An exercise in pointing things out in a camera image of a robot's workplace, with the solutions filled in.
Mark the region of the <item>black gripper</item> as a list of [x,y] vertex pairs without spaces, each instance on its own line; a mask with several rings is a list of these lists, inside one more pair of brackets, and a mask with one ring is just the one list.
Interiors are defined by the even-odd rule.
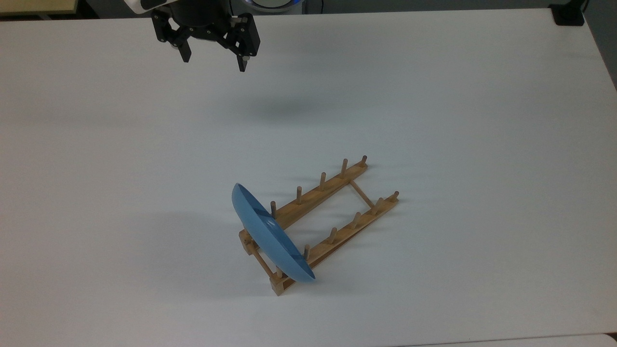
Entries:
[[[217,41],[234,53],[240,72],[245,72],[248,61],[257,55],[261,41],[253,14],[231,17],[224,0],[175,0],[167,7],[171,15],[157,9],[151,12],[156,38],[176,48],[183,62],[192,54],[189,37]],[[177,29],[172,28],[171,17],[179,25]]]

